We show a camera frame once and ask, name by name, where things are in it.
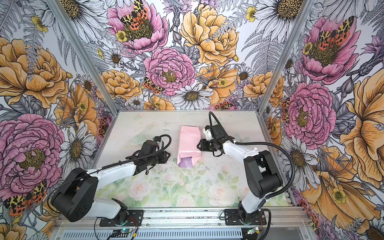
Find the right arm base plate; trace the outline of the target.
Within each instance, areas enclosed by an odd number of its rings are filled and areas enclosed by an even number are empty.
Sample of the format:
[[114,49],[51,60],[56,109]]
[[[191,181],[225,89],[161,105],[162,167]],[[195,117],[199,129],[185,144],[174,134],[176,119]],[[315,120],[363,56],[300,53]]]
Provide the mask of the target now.
[[220,216],[227,226],[261,226],[267,224],[263,211],[255,211],[251,214],[241,209],[225,209]]

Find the aluminium front rail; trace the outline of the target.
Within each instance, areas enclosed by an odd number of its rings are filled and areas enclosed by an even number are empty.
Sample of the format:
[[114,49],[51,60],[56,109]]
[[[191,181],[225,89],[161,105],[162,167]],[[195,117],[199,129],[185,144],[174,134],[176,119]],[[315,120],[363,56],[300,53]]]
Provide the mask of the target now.
[[52,240],[314,240],[301,207],[269,207],[253,225],[240,225],[231,208],[144,208],[124,226],[84,218],[71,223],[61,217]]

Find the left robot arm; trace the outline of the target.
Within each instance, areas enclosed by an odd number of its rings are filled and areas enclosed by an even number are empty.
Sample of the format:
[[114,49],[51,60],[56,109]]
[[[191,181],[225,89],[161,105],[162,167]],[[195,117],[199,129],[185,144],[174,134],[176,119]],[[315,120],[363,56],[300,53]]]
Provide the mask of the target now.
[[129,220],[128,208],[120,200],[97,199],[96,192],[118,180],[146,174],[158,164],[167,163],[170,153],[166,146],[147,140],[142,148],[124,161],[93,170],[76,168],[53,194],[50,203],[68,221],[76,222],[83,218],[100,218],[117,226]]

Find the purple wrapping paper sheet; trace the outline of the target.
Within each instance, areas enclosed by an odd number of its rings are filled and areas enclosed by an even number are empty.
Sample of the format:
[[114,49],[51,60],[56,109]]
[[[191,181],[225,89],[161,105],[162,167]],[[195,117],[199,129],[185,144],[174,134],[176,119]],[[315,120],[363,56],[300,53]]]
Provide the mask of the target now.
[[201,132],[198,127],[181,127],[177,155],[177,165],[180,168],[193,168],[201,159],[202,153],[197,148],[200,140]]

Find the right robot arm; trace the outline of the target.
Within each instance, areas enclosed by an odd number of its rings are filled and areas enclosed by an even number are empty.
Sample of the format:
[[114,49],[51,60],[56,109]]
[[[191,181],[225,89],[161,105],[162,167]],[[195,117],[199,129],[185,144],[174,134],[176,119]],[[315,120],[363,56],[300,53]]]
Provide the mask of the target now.
[[271,152],[251,149],[248,146],[252,143],[235,141],[219,124],[208,125],[203,132],[205,138],[198,143],[199,150],[220,152],[220,156],[229,155],[244,164],[249,192],[239,203],[238,212],[241,217],[255,215],[262,210],[268,199],[286,191]]

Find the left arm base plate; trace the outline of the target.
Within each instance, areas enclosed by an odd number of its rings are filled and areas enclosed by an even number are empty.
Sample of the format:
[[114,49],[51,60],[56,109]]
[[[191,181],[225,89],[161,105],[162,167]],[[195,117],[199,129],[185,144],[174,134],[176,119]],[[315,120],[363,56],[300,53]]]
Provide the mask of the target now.
[[100,227],[140,227],[144,210],[125,210],[114,219],[101,218]]

